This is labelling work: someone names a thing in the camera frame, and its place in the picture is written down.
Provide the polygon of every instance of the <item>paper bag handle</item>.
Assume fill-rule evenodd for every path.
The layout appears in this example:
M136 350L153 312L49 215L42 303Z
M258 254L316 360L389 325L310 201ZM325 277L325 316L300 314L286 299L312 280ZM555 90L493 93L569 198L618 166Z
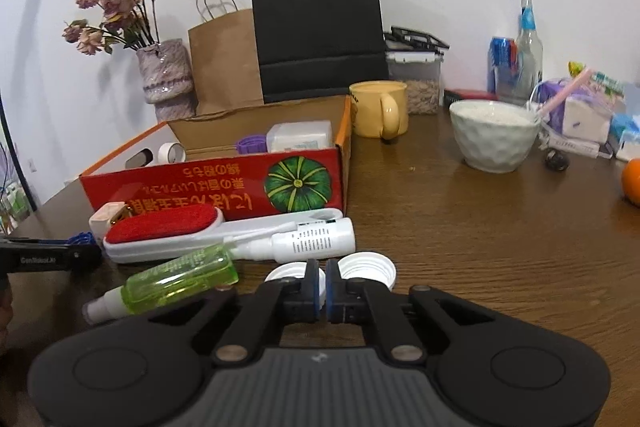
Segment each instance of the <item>paper bag handle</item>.
M198 10L198 13L200 15L200 17L202 18L202 20L204 22L207 21L207 18L202 14L202 11L200 10L200 4L199 4L200 0L196 0L196 10ZM225 15L228 13L226 11L226 7L225 7L225 3L223 0L219 0L220 1L220 6L222 6L222 9L225 12ZM236 9L236 11L238 11L238 5L236 4L236 1L231 0L231 3L234 5L234 8ZM207 9L207 11L209 12L209 15L211 16L211 19L215 19L215 17L213 16L213 13L211 13L211 10L209 9L209 6L207 5L207 0L204 0L204 7Z

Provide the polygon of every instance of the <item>wooden table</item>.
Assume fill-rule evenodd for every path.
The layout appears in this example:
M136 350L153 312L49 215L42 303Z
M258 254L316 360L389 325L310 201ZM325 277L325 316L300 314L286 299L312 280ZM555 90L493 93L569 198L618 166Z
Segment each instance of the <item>wooden table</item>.
M396 291L426 282L593 346L609 364L612 389L598 425L640 425L640 208L621 198L622 166L572 156L564 173L533 151L511 174L465 166L445 115L413 117L395 144L354 139L348 214L359 250L388 255ZM47 202L18 233L69 237L91 209L79 184ZM239 263L241 291L273 264ZM132 269L11 277L15 318L0 359L0 417L10 427L41 422L26 396L33 357L85 328L81 305ZM296 325L284 343L361 343L348 326Z

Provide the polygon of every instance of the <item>red cardboard box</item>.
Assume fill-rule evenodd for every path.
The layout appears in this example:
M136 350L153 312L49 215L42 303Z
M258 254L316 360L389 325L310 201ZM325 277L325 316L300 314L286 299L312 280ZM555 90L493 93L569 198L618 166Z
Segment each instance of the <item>red cardboard box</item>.
M244 136L313 120L331 121L334 147L236 153ZM187 161L158 164L155 155L166 142L180 142ZM331 96L159 123L87 169L80 181L94 210L108 201L126 201L137 214L210 203L228 220L322 207L345 211L350 156L351 99ZM140 159L137 165L146 166L127 168ZM268 183L273 179L277 190Z

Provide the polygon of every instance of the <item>metal screw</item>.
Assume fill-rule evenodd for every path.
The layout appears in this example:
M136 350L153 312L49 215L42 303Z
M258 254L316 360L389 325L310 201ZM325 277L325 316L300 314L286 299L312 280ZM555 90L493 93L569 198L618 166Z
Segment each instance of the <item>metal screw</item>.
M226 346L219 347L216 351L216 356L223 362L240 362L248 354L249 352L246 348L238 346L238 344L226 344Z
M402 344L391 350L391 356L400 362L415 362L422 356L422 350L411 344Z

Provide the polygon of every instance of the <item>white tape roll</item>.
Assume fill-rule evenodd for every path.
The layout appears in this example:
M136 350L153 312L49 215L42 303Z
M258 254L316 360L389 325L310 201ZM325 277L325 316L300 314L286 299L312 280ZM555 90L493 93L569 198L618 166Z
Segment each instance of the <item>white tape roll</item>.
M163 143L158 150L158 163L167 165L169 163L182 163L187 159L184 147L178 142Z

